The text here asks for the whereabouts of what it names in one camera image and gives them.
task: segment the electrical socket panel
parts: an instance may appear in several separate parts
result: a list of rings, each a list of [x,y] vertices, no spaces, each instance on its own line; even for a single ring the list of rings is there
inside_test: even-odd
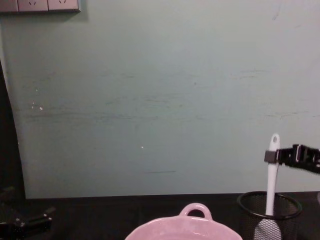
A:
[[[48,0],[49,11],[80,11],[78,0]]]
[[[48,0],[18,0],[19,12],[47,12]]]
[[[0,13],[13,13],[18,12],[17,0],[1,0],[0,1]]]

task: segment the wall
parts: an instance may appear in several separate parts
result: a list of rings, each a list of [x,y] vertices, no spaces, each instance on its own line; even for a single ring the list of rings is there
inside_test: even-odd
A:
[[[1,27],[28,198],[265,190],[274,132],[320,146],[320,1],[88,0]]]

